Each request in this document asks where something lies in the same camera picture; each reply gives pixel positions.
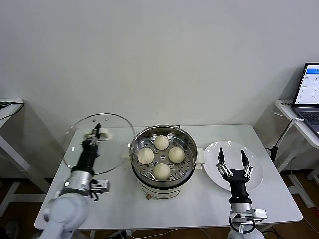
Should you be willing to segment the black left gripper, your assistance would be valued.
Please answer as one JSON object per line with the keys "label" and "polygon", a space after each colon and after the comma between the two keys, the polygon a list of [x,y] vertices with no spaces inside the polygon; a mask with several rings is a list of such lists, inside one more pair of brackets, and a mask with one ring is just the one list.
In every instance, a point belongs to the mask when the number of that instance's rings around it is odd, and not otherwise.
{"label": "black left gripper", "polygon": [[98,157],[98,142],[100,139],[101,125],[98,123],[93,129],[86,130],[83,135],[82,153],[77,164],[74,166],[74,171],[84,171],[94,174],[93,166],[95,159]]}

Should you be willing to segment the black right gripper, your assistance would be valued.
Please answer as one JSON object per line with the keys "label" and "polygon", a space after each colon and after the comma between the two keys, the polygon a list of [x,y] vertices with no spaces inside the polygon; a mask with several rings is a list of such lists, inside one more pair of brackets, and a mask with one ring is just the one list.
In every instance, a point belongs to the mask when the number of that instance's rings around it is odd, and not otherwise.
{"label": "black right gripper", "polygon": [[248,203],[251,204],[251,199],[246,191],[246,183],[249,181],[252,175],[253,167],[249,163],[249,159],[245,152],[241,150],[241,160],[243,164],[243,170],[229,169],[225,164],[225,158],[222,148],[219,149],[218,164],[216,165],[218,171],[222,175],[222,178],[227,181],[231,189],[230,204],[233,203]]}

